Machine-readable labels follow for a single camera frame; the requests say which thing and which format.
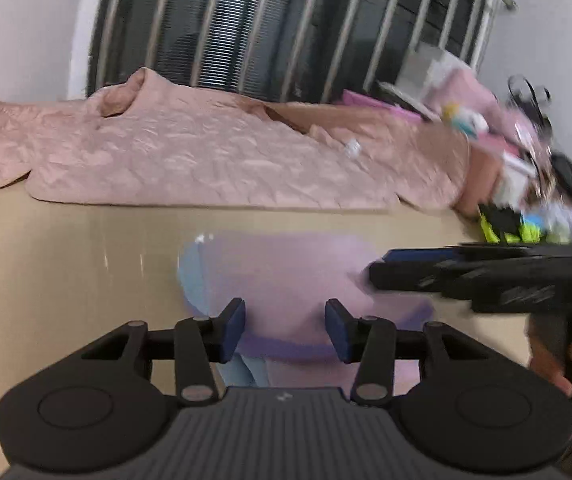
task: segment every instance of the folded garment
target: folded garment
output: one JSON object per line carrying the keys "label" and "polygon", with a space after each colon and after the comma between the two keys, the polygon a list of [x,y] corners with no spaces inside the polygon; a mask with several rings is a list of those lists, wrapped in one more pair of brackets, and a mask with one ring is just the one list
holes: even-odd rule
{"label": "folded garment", "polygon": [[[140,69],[86,100],[0,102],[0,187],[30,172],[28,192],[52,202],[387,210],[399,186],[413,205],[448,207],[466,146],[426,152],[391,119],[374,108],[263,103]],[[332,123],[388,132],[397,158],[384,166],[298,134]],[[446,153],[458,163],[444,164]]]}
{"label": "folded garment", "polygon": [[[328,299],[339,299],[355,317],[385,317],[406,330],[419,330],[432,316],[421,296],[377,292],[366,284],[363,271],[377,259],[370,245],[351,235],[222,233],[186,248],[178,276],[198,312],[216,316],[231,298],[246,301],[238,376],[245,373],[243,360],[259,358],[266,360],[271,386],[348,387],[356,367],[339,362],[330,343]],[[399,368],[397,380],[412,383],[416,367]]]}

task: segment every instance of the beige table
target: beige table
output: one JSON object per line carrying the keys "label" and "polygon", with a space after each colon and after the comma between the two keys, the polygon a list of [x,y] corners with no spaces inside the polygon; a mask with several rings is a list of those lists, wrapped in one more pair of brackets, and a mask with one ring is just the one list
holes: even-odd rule
{"label": "beige table", "polygon": [[[185,316],[175,279],[179,249],[217,230],[338,231],[379,250],[469,240],[450,211],[332,214],[42,203],[22,183],[0,190],[0,396],[14,384],[131,319],[152,329]],[[440,303],[442,319],[524,362],[524,319],[480,318]],[[170,366],[154,372],[170,392]],[[6,462],[0,451],[0,472]]]}

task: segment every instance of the human hand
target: human hand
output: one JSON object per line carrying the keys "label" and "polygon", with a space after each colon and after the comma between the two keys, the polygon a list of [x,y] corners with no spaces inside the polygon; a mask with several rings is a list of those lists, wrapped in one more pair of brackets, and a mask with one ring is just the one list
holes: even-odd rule
{"label": "human hand", "polygon": [[[572,396],[572,384],[564,377],[564,365],[548,351],[544,344],[533,335],[532,330],[528,330],[528,342],[530,343],[530,353],[532,358],[528,368],[538,376],[546,379],[551,384],[562,390],[567,396]],[[572,344],[568,349],[572,359]]]}

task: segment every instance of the round joint cover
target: round joint cover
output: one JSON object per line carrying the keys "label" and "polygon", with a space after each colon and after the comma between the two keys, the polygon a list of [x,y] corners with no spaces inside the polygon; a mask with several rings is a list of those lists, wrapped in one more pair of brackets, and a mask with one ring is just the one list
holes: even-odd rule
{"label": "round joint cover", "polygon": [[414,444],[442,463],[516,474],[559,458],[572,439],[572,403],[513,364],[454,362],[413,388],[400,420]]}
{"label": "round joint cover", "polygon": [[128,367],[101,360],[63,362],[2,397],[0,444],[10,463],[86,472],[137,456],[156,441],[167,420],[163,394]]}

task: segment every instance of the light blue fabric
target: light blue fabric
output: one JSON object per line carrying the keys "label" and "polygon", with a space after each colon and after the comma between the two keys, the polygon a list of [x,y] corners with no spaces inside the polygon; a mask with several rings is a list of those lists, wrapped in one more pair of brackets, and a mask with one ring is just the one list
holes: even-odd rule
{"label": "light blue fabric", "polygon": [[[204,286],[202,260],[197,242],[189,245],[180,258],[177,279],[182,285],[184,297],[189,305],[208,316],[210,305]],[[269,386],[266,360],[262,358],[245,357],[236,352],[229,362],[218,364],[217,369],[226,386],[259,386],[261,388]]]}

